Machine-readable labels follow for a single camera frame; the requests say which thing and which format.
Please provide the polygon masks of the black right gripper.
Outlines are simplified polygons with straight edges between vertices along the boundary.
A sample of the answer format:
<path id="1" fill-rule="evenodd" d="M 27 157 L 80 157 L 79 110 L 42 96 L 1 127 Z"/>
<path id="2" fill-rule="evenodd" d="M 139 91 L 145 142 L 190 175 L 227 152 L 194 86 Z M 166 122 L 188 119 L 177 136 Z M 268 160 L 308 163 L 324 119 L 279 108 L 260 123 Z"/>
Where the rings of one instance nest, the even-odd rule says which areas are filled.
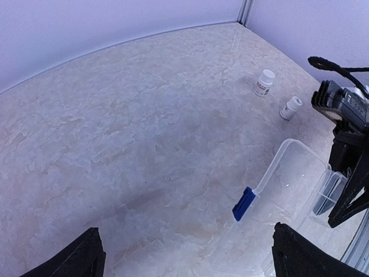
<path id="1" fill-rule="evenodd" d="M 338 121 L 329 164 L 347 178 L 346 185 L 329 214 L 328 224 L 335 228 L 368 208 L 368 132 L 360 132 L 348 122 Z"/>

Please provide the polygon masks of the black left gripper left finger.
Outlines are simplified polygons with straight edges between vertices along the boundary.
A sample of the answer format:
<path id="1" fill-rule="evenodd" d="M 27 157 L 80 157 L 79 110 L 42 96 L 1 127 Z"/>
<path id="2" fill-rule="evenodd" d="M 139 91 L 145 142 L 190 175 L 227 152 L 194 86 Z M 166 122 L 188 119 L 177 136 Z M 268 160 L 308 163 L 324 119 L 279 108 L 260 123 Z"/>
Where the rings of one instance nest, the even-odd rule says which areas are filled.
<path id="1" fill-rule="evenodd" d="M 103 276 L 105 261 L 99 229 L 91 227 L 24 276 Z"/>

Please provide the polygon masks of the clear plastic pill organizer box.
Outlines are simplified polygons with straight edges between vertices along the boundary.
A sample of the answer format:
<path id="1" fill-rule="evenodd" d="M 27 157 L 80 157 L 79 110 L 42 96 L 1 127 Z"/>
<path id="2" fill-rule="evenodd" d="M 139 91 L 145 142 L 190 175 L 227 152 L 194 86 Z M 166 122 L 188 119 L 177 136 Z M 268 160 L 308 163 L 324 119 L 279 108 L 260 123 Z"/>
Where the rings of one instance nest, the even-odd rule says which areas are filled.
<path id="1" fill-rule="evenodd" d="M 246 187 L 234 206 L 235 221 L 210 260 L 216 271 L 239 276 L 274 276 L 276 223 L 285 223 L 340 259 L 350 240 L 327 221 L 347 178 L 334 172 L 299 140 L 285 140 L 257 186 Z"/>

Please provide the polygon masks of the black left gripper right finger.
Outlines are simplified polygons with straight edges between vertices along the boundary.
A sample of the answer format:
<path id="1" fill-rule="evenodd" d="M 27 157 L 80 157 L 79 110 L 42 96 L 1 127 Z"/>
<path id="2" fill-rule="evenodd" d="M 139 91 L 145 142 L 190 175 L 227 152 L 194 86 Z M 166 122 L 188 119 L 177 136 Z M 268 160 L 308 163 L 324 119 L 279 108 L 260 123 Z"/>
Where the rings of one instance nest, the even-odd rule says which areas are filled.
<path id="1" fill-rule="evenodd" d="M 276 223 L 273 241 L 276 276 L 366 276 L 329 256 L 285 223 Z"/>

